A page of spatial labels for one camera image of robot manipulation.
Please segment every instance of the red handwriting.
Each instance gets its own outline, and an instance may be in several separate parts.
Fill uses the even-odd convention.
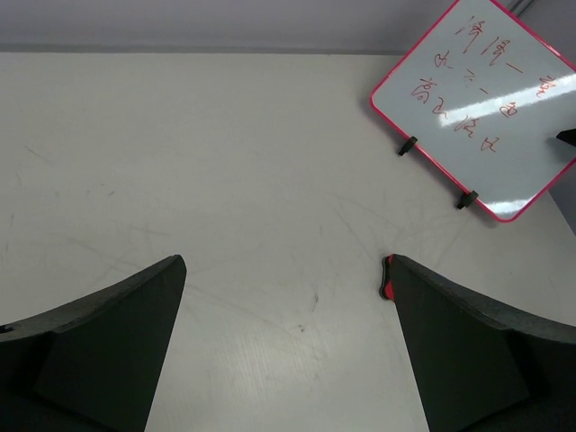
[[[494,66],[494,64],[496,63],[496,60],[498,59],[498,57],[500,57],[502,54],[504,54],[506,52],[506,46],[510,43],[509,40],[503,40],[501,44],[496,45],[496,50],[494,52],[492,52],[492,54],[495,56],[492,61],[490,62],[490,66]]]
[[[464,78],[472,82],[476,78],[476,74],[474,74],[470,69],[466,70],[468,71],[468,75],[464,75]]]
[[[510,117],[512,117],[514,114],[518,113],[518,110],[516,109],[516,102],[510,102],[507,105],[503,105],[500,107],[500,112],[502,113],[502,115],[504,117],[506,117],[507,119],[509,119]]]
[[[484,151],[486,149],[490,149],[491,151],[493,151],[494,153],[496,153],[496,149],[494,149],[494,144],[496,144],[498,141],[500,141],[500,138],[496,137],[496,139],[494,141],[490,141],[488,140],[488,137],[484,140],[484,142],[481,145],[480,151]]]
[[[522,72],[520,69],[518,69],[516,66],[514,65],[510,65],[509,63],[506,63],[506,66],[513,68],[514,70],[516,70],[517,72],[520,72],[521,74],[523,74],[524,72]]]
[[[468,45],[464,49],[463,54],[468,52],[468,49],[470,48],[470,46],[474,43],[474,41],[476,41],[478,36],[480,36],[480,34],[482,33],[482,25],[484,23],[485,23],[485,21],[478,21],[475,25],[472,26],[472,29],[470,30],[468,35],[473,36],[473,37],[472,37],[472,40],[470,40],[470,43],[468,43]]]
[[[552,78],[551,76],[545,76],[544,78],[540,78],[540,90],[536,93],[536,97],[542,97],[547,90],[551,89],[552,87],[556,87],[556,83],[554,82],[556,78]]]
[[[468,116],[458,123],[458,125],[454,128],[454,132],[458,132],[460,129],[465,130],[468,132],[468,138],[473,137],[474,131],[473,129],[476,127],[479,119],[470,119],[468,120]]]
[[[451,66],[448,66],[446,64],[446,61],[448,60],[448,54],[450,54],[450,49],[446,52],[446,54],[442,57],[440,54],[436,54],[434,56],[434,64],[436,65],[437,68],[440,68],[441,66],[445,66],[449,69],[454,69]]]
[[[422,103],[425,104],[426,102],[428,102],[428,99],[430,98],[430,92],[429,90],[432,89],[432,87],[434,87],[436,85],[436,83],[434,81],[432,81],[432,78],[430,79],[420,79],[420,81],[422,81],[424,84],[419,85],[418,87],[416,87],[414,90],[412,90],[412,93],[410,93],[410,95],[412,96],[416,96],[416,98],[419,101],[423,101]]]
[[[473,19],[474,19],[474,15],[472,15],[472,18],[470,18],[470,19],[468,20],[468,22],[467,22],[465,25],[462,26],[462,29],[460,29],[459,31],[457,31],[457,32],[454,33],[454,34],[458,34],[458,33],[460,33],[460,32],[463,32],[464,29],[465,29],[466,27],[468,27],[468,24],[470,24]]]
[[[493,40],[492,43],[491,43],[488,47],[486,47],[486,49],[482,52],[481,56],[483,56],[484,53],[486,53],[486,51],[489,50],[490,47],[491,47],[492,45],[494,45],[498,39],[500,39],[500,36],[497,37],[495,40]]]
[[[448,114],[446,113],[446,111],[442,111],[442,108],[444,107],[444,98],[439,96],[438,99],[440,99],[440,103],[434,107],[432,113],[438,115],[444,115],[444,118],[447,119]]]

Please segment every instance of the pink frame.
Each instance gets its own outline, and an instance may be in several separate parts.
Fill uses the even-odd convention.
[[[512,18],[520,27],[522,27],[527,33],[529,33],[530,35],[532,35],[537,41],[539,41],[542,45],[544,45],[545,47],[547,47],[556,57],[558,57],[560,60],[562,60],[564,63],[566,63],[566,65],[568,65],[570,68],[572,68],[574,71],[576,71],[576,66],[574,66],[567,58],[563,57],[558,51],[556,51],[554,48],[552,48],[549,44],[547,44],[546,42],[544,42],[542,40],[542,38],[540,38],[540,36],[538,36],[536,33],[534,33],[534,31],[532,31],[530,28],[528,28],[528,26],[526,26],[523,22],[521,22],[515,15],[513,15],[508,9],[506,9],[504,6],[502,6],[501,4],[499,4],[496,0],[490,0],[491,2],[493,2],[504,14],[508,15],[510,18]],[[394,123],[384,112],[380,111],[376,105],[374,104],[374,94],[378,91],[378,89],[383,86],[383,84],[386,82],[386,80],[392,76],[392,74],[394,72],[396,72],[396,70],[401,66],[401,64],[404,62],[404,60],[406,60],[410,54],[412,54],[412,52],[420,45],[420,43],[422,43],[422,41],[442,22],[442,20],[444,20],[444,18],[450,14],[450,11],[452,11],[452,9],[455,8],[456,5],[458,5],[458,3],[460,3],[460,0],[455,0],[454,3],[452,3],[452,5],[442,14],[442,16],[434,23],[434,25],[424,34],[424,36],[422,36],[420,38],[420,40],[416,43],[416,45],[414,45],[410,51],[408,51],[408,53],[402,58],[402,60],[400,60],[400,62],[384,77],[384,79],[380,82],[379,85],[376,86],[376,88],[372,91],[372,93],[370,94],[370,105],[396,130],[398,131],[403,137],[405,137],[406,139],[409,139],[410,136],[404,132],[404,130],[400,129],[400,127],[398,127],[398,125],[396,123]],[[464,192],[469,193],[470,191],[460,182],[458,182],[458,180],[452,175],[450,174],[450,172],[448,172],[443,166],[441,166],[437,160],[435,160],[433,157],[431,157],[421,146],[419,146],[418,144],[416,144],[414,147],[416,147],[418,150],[420,150],[420,152],[428,159],[430,159],[430,161],[436,165],[445,175],[447,175],[454,183],[456,183],[458,185],[458,187],[460,187]],[[540,191],[539,193],[537,193],[535,195],[534,198],[532,198],[532,200],[530,200],[522,209],[520,209],[520,211],[518,213],[516,213],[514,215],[514,217],[512,217],[511,219],[502,219],[500,217],[498,217],[498,215],[496,215],[493,211],[491,211],[482,201],[480,201],[480,199],[476,200],[476,202],[487,212],[489,213],[494,219],[496,219],[499,222],[512,222],[515,221],[517,218],[520,217],[520,215],[525,212],[527,210],[528,207],[530,207],[532,204],[534,204],[534,202],[540,198],[540,196],[542,196],[542,194],[544,192],[546,192],[548,189],[550,189],[554,183],[556,183],[558,181],[558,179],[560,177],[562,177],[573,165],[576,164],[576,157],[549,183],[546,185],[546,187],[544,189],[542,189],[542,191]]]

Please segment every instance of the small whiteboard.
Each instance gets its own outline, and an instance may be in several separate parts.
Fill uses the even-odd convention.
[[[499,221],[571,165],[576,73],[492,0],[458,0],[376,87],[373,108]]]

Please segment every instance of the white table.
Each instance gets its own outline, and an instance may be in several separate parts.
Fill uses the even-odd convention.
[[[148,432],[427,430],[381,258],[576,325],[576,238],[397,158],[367,108],[396,61],[0,54],[0,322],[180,253]]]

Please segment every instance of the gray wall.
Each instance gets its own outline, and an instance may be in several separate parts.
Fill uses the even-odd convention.
[[[540,0],[526,9],[522,20],[572,63],[576,63],[576,1]],[[551,194],[576,232],[576,167],[560,179]]]
[[[27,50],[40,44],[36,49],[403,52],[452,2],[0,0],[0,44]]]

